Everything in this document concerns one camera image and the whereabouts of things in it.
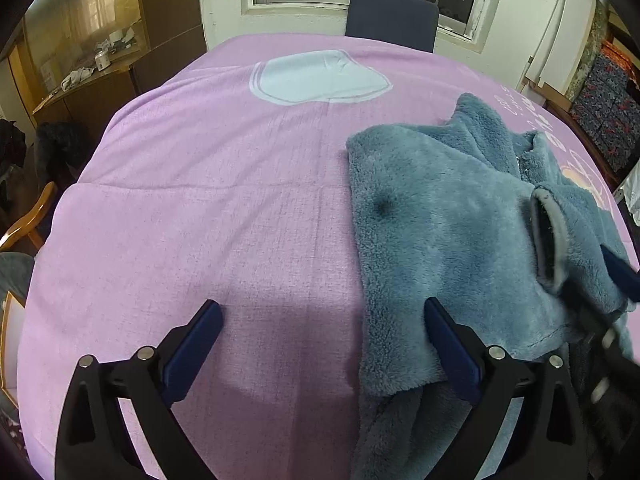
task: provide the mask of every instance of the silver screw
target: silver screw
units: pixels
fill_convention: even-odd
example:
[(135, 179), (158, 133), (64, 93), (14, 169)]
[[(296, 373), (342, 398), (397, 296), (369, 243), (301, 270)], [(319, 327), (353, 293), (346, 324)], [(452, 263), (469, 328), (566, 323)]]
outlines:
[(94, 362), (94, 356), (92, 355), (83, 355), (78, 359), (78, 366), (81, 368), (88, 368)]
[(154, 356), (156, 350), (152, 346), (143, 346), (138, 352), (136, 356), (141, 361), (147, 361)]
[(560, 356), (552, 355), (549, 358), (549, 364), (551, 364), (553, 368), (562, 368), (562, 365), (564, 363), (562, 362), (562, 358)]
[(607, 333), (602, 338), (602, 347), (607, 350), (611, 346), (611, 344), (616, 340), (616, 331), (612, 328), (607, 330)]
[(607, 393), (608, 389), (609, 379), (605, 377), (598, 383), (598, 386), (593, 389), (591, 393), (591, 403), (595, 404), (596, 402), (598, 402), (602, 398), (602, 396)]
[(504, 359), (507, 352), (500, 346), (492, 346), (489, 348), (489, 355), (499, 361), (500, 359)]

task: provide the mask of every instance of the wall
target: wall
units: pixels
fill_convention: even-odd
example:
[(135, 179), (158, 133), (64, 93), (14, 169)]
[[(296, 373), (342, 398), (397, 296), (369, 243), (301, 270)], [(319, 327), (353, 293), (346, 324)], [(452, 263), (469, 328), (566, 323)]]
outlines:
[[(213, 48), (239, 34), (308, 32), (344, 34), (346, 11), (287, 9), (269, 14), (242, 14), (241, 0), (200, 0), (207, 46)], [(484, 49), (474, 52), (439, 32), (435, 52), (464, 62), (515, 87), (544, 34), (556, 0), (500, 0)]]
[(25, 133), (27, 146), (33, 144), (35, 129), (15, 88), (8, 59), (0, 61), (0, 109), (7, 121), (15, 121), (15, 125)]

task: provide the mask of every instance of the folded clothing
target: folded clothing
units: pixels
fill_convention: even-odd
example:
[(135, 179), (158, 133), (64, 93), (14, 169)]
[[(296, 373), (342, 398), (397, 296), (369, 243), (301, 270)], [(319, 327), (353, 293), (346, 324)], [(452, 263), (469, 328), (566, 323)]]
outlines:
[[(471, 94), (444, 126), (374, 126), (347, 149), (366, 299), (352, 479), (422, 480), (469, 410), (441, 383), (424, 300), (436, 296), (485, 344), (532, 360), (579, 339), (555, 295), (567, 275), (606, 312), (628, 308), (600, 244), (625, 250), (543, 134), (511, 132)], [(479, 478), (497, 468), (518, 408)]]

